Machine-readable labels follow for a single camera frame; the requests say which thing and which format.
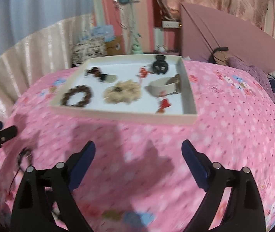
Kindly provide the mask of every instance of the white watch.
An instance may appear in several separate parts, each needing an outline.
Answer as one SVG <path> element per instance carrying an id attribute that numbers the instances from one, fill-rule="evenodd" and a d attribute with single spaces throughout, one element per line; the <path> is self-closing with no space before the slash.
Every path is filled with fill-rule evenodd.
<path id="1" fill-rule="evenodd" d="M 148 91 L 154 97 L 164 97 L 169 94 L 180 93 L 180 75 L 174 77 L 160 78 L 148 85 Z"/>

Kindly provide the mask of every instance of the beige hair scrunchie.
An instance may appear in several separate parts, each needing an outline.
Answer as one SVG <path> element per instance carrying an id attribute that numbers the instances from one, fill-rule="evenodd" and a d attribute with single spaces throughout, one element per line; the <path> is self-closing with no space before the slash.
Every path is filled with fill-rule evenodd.
<path id="1" fill-rule="evenodd" d="M 133 82 L 131 79 L 125 82 L 117 82 L 116 85 L 107 88 L 104 91 L 104 99 L 108 104 L 118 104 L 126 102 L 130 104 L 141 98 L 141 86 L 139 83 Z"/>

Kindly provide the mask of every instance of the hair clip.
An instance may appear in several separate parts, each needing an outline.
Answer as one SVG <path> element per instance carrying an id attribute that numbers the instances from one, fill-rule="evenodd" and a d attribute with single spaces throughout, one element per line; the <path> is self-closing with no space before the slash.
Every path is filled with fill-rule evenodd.
<path id="1" fill-rule="evenodd" d="M 93 74 L 96 78 L 99 78 L 101 82 L 113 83 L 117 80 L 116 75 L 103 74 L 99 67 L 94 67 L 92 69 L 85 70 L 84 77 L 87 77 L 88 74 Z"/>
<path id="2" fill-rule="evenodd" d="M 164 113 L 166 108 L 170 107 L 172 104 L 169 102 L 168 99 L 163 99 L 162 101 L 160 101 L 160 106 L 159 109 L 157 111 L 157 113 Z"/>
<path id="3" fill-rule="evenodd" d="M 148 74 L 153 74 L 153 72 L 146 70 L 144 67 L 141 67 L 139 74 L 140 78 L 146 78 Z"/>
<path id="4" fill-rule="evenodd" d="M 169 65 L 165 61 L 165 56 L 157 55 L 156 61 L 153 63 L 152 68 L 155 74 L 166 74 L 167 71 L 169 70 Z"/>

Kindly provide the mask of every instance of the purple pillow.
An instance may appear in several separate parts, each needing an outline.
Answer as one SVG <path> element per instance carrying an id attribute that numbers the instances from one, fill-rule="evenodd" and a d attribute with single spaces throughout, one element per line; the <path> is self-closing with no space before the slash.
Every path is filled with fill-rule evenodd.
<path id="1" fill-rule="evenodd" d="M 247 71 L 250 75 L 254 77 L 254 79 L 262 86 L 262 88 L 266 91 L 266 93 L 270 96 L 271 100 L 275 104 L 275 96 L 272 91 L 270 82 L 266 76 L 266 74 L 256 66 L 250 66 L 239 60 L 236 57 L 231 57 L 228 59 L 228 65 L 230 67 L 240 69 L 243 71 Z"/>

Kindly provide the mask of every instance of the pink wall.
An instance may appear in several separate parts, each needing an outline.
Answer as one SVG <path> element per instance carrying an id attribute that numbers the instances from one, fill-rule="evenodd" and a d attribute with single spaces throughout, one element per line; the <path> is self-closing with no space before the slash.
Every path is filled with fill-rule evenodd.
<path id="1" fill-rule="evenodd" d="M 115 9 L 113 0 L 102 0 L 102 6 L 106 23 L 114 26 L 116 35 L 122 35 L 123 30 L 118 23 L 118 21 L 120 21 L 119 11 Z M 142 36 L 139 41 L 144 52 L 153 51 L 156 43 L 154 36 L 155 23 L 153 7 L 153 0 L 141 0 L 140 3 L 134 4 L 138 33 Z M 163 30 L 163 44 L 168 46 L 169 49 L 179 47 L 178 32 L 179 30 Z"/>

